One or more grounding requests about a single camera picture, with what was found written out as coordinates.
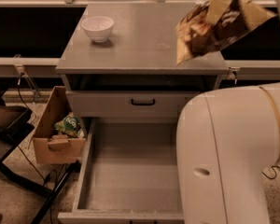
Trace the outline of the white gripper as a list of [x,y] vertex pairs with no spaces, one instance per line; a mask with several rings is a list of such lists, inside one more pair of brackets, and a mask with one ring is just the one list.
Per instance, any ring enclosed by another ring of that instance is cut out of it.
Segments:
[[227,10],[232,0],[210,0],[206,15],[206,22],[216,25],[224,12]]

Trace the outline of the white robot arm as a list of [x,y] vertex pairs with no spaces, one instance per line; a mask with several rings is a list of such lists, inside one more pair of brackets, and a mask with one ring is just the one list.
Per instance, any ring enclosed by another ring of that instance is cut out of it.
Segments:
[[[224,49],[272,17],[247,0],[196,6],[176,27],[176,60]],[[280,164],[280,82],[191,99],[176,156],[185,224],[270,224],[261,173]]]

